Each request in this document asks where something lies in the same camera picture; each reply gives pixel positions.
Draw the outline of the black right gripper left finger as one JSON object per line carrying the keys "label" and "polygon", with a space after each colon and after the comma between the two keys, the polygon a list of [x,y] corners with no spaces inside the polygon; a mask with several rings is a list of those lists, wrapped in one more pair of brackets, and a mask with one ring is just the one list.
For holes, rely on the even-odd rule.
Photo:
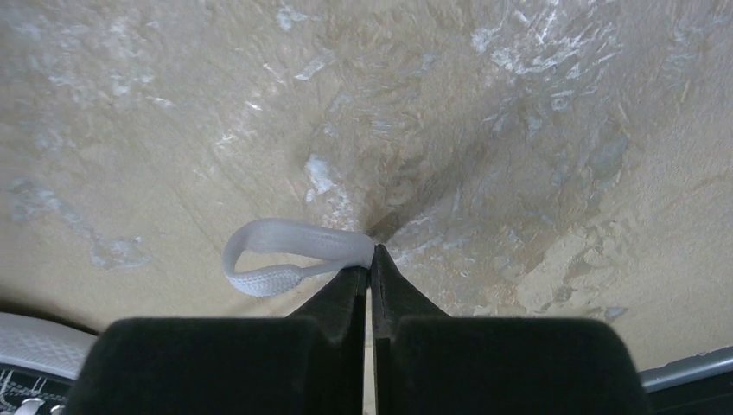
{"label": "black right gripper left finger", "polygon": [[68,414],[359,414],[368,273],[285,317],[129,318],[95,342]]}

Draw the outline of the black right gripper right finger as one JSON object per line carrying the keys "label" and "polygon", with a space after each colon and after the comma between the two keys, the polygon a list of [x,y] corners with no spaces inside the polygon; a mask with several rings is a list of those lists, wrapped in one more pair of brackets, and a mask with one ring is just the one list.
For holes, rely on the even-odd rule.
{"label": "black right gripper right finger", "polygon": [[630,354],[609,325],[554,317],[453,317],[384,246],[370,284],[380,414],[648,414]]}

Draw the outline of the white shoelace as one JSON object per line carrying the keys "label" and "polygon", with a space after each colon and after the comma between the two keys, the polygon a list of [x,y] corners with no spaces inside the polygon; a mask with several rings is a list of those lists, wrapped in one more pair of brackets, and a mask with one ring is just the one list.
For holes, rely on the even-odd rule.
{"label": "white shoelace", "polygon": [[[252,297],[270,297],[296,288],[305,278],[350,267],[368,269],[375,243],[364,233],[320,227],[296,220],[251,221],[230,237],[221,255],[223,273],[237,290]],[[292,254],[319,259],[318,265],[269,265],[237,272],[244,252]]]}

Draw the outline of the black canvas sneaker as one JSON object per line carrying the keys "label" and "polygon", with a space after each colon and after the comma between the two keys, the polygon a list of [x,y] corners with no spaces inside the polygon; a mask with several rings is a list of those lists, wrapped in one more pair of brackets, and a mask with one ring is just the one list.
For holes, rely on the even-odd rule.
{"label": "black canvas sneaker", "polygon": [[30,316],[1,314],[1,413],[62,414],[97,337]]}

